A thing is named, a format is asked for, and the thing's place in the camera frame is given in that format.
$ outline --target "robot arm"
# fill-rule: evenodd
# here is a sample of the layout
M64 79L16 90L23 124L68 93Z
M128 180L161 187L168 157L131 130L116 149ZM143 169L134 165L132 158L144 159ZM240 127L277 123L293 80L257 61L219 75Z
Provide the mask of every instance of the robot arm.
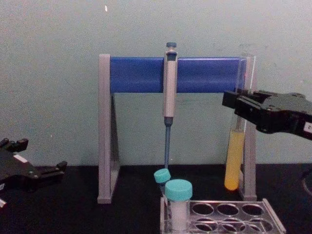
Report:
M60 162L56 167L37 169L14 153L26 150L27 145L27 139L13 142L5 138L0 141L0 193L7 189L33 192L38 188L61 182L67 162ZM4 205L5 201L0 199L0 208Z
M224 92L222 105L256 125L260 132L285 132L312 140L312 102L297 93Z

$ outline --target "light green wall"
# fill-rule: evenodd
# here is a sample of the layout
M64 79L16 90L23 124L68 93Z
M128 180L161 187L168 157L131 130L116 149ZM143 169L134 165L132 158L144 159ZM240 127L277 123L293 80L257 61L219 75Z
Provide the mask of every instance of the light green wall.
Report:
M36 165L98 162L98 55L257 55L258 88L312 100L306 1L0 1L0 137L30 139ZM172 163L223 163L231 110L221 94L178 95ZM160 164L161 94L117 94L122 164ZM308 140L257 136L257 162L312 162Z

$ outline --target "black table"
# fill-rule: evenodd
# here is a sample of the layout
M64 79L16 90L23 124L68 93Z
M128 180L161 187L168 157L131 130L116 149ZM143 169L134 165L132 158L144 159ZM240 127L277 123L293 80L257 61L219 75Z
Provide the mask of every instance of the black table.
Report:
M289 234L312 233L312 197L300 177L312 164L257 165L258 200L266 198ZM68 167L61 184L35 193L7 191L0 234L158 234L161 166L123 166L113 204L98 205L98 168ZM173 178L192 182L192 199L241 200L223 187L224 165L170 166Z

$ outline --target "tube cap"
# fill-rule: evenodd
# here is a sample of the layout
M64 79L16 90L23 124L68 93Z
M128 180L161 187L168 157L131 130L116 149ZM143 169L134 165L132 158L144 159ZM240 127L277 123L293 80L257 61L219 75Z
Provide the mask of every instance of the tube cap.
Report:
M186 201L193 195L192 184L184 179L169 180L165 185L165 195L171 201Z
M156 183L164 183L171 178L170 172L168 169L163 168L154 173L154 178Z
M167 42L166 44L167 47L176 47L176 43L175 42Z

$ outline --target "yellow liquid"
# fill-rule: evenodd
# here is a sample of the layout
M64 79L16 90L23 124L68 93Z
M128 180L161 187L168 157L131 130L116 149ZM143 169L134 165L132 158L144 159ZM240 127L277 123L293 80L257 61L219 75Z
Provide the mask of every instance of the yellow liquid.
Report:
M238 188L244 141L245 133L242 130L231 130L224 179L224 186L231 191Z

